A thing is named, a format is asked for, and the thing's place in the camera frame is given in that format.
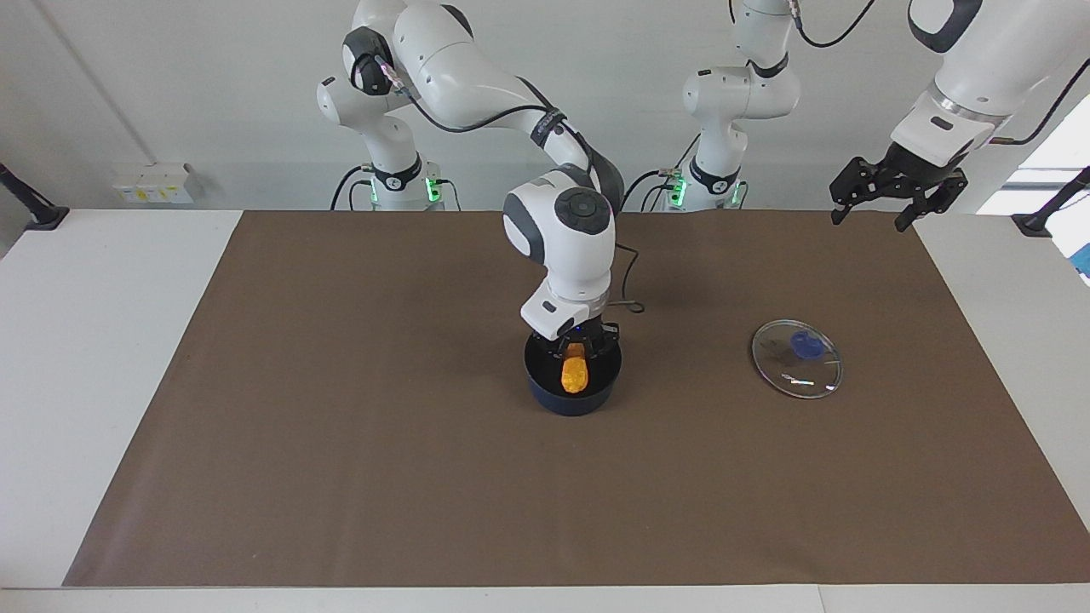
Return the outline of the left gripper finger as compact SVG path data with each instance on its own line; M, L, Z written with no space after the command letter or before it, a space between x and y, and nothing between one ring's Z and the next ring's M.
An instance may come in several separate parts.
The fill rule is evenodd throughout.
M968 179L961 168L955 168L935 187L923 187L908 178L896 181L895 194L909 202L894 221L897 232L907 232L915 221L929 214L945 213L966 187Z
M894 185L895 169L887 163L867 163L862 157L853 157L829 182L829 199L834 203L829 220L838 226L857 205L894 197Z

